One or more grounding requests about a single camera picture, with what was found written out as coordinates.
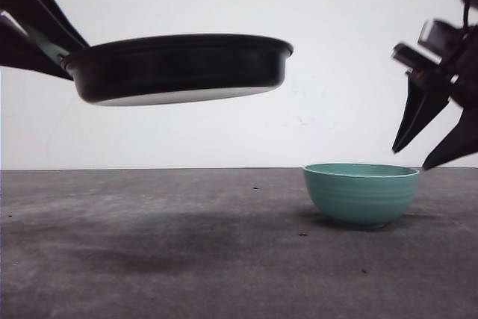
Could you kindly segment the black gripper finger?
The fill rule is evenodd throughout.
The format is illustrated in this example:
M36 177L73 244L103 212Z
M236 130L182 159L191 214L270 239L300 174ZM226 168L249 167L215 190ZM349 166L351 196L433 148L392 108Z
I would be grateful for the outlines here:
M89 46L76 31L55 0L25 0L28 4L25 18L50 43L64 50L79 50Z
M69 38L57 38L42 29L41 22L21 19L16 24L1 12L1 65L53 75L72 81L73 77L62 67L61 62L70 50Z

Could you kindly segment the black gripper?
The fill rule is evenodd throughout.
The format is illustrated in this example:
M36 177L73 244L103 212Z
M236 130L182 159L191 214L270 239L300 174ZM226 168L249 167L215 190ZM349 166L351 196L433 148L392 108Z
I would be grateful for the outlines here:
M433 19L424 23L418 45L439 57L434 61L405 43L392 58L407 72L408 95L392 151L404 149L448 105L449 97L464 109L459 122L426 157L425 170L477 153L477 26L456 28Z

